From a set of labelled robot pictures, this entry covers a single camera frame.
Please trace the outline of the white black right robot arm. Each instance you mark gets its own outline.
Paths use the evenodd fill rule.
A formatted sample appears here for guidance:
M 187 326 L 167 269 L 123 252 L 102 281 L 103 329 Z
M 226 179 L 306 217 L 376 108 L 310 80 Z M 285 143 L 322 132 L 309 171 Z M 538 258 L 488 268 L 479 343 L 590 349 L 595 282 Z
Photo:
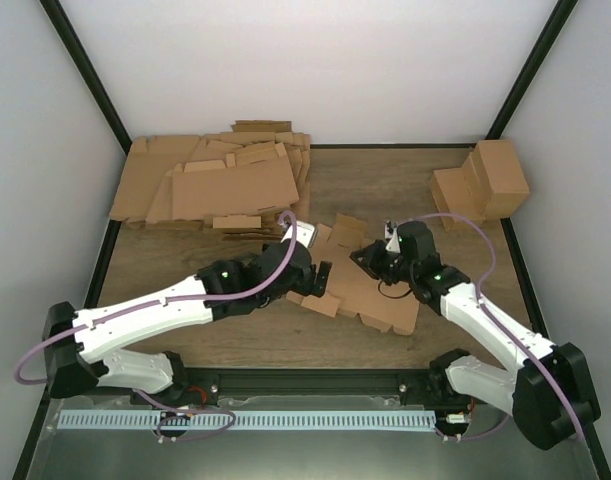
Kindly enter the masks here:
M 587 360 L 574 344 L 557 345 L 487 299 L 480 283 L 445 264 L 423 219 L 387 223 L 385 237 L 350 255 L 371 278 L 404 282 L 414 297 L 474 337 L 499 362 L 486 364 L 454 350 L 437 358 L 432 396 L 450 403 L 460 395 L 482 400 L 510 416 L 541 450 L 584 440 L 601 416 Z

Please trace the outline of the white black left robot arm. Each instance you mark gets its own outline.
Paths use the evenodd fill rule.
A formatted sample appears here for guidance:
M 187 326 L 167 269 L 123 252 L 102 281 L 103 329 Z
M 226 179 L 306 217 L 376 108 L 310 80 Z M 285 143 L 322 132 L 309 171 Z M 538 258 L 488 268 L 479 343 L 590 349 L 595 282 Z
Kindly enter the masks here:
M 219 260 L 153 294 L 96 309 L 68 302 L 50 307 L 44 339 L 47 391 L 53 398 L 82 395 L 95 387 L 129 388 L 169 404 L 189 392 L 179 354 L 142 354 L 129 347 L 172 330 L 243 316 L 296 293 L 322 297 L 332 265 L 315 264 L 305 246 L 286 241 L 265 246 L 246 260 Z

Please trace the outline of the brown cardboard box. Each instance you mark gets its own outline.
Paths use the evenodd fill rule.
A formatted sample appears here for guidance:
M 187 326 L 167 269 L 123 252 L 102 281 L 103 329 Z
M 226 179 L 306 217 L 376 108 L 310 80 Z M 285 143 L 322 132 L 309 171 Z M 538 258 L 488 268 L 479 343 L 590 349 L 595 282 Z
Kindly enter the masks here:
M 381 332 L 410 335 L 420 304 L 407 292 L 407 285 L 379 285 L 350 259 L 353 251 L 373 242 L 366 233 L 365 221 L 343 214 L 336 215 L 331 227 L 319 224 L 309 252 L 316 264 L 332 264 L 326 292 L 321 298 L 290 292 L 286 299 L 332 318 L 358 316 L 364 325 Z

